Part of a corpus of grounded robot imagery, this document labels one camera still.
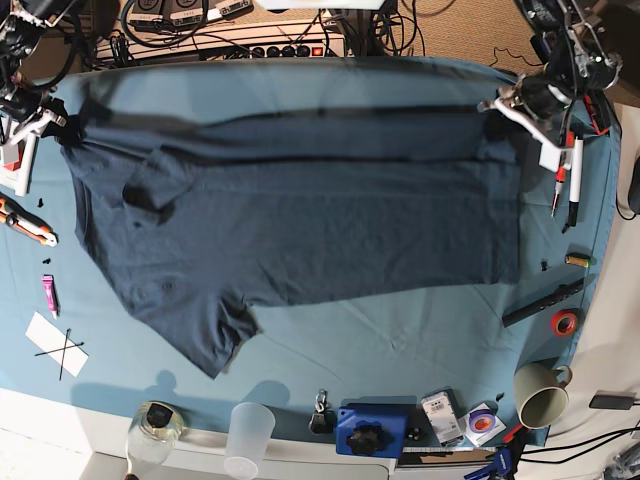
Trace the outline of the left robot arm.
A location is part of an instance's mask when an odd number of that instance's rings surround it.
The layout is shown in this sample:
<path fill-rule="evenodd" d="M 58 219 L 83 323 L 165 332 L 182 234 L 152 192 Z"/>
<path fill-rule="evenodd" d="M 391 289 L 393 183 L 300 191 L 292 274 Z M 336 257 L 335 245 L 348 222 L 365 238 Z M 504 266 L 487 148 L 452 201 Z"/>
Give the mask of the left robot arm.
<path fill-rule="evenodd" d="M 533 32 L 540 64 L 478 105 L 487 115 L 487 138 L 505 140 L 519 127 L 542 147 L 564 153 L 580 105 L 593 133 L 607 135 L 613 120 L 604 91 L 617 82 L 623 60 L 605 48 L 600 18 L 578 1 L 517 1 L 515 6 Z"/>

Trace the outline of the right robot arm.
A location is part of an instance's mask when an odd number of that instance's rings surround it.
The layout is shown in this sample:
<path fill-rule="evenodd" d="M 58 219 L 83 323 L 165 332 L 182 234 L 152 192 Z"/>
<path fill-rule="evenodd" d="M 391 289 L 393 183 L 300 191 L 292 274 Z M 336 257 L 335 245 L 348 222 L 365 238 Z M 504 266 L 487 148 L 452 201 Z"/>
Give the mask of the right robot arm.
<path fill-rule="evenodd" d="M 72 0 L 1 3 L 1 184 L 17 196 L 28 192 L 39 138 L 74 140 L 79 135 L 77 122 L 53 93 L 69 73 L 83 40 L 79 19 L 82 5 Z M 19 68 L 45 33 L 62 20 L 73 26 L 73 32 L 67 35 L 71 41 L 67 59 L 56 76 L 35 84 Z"/>

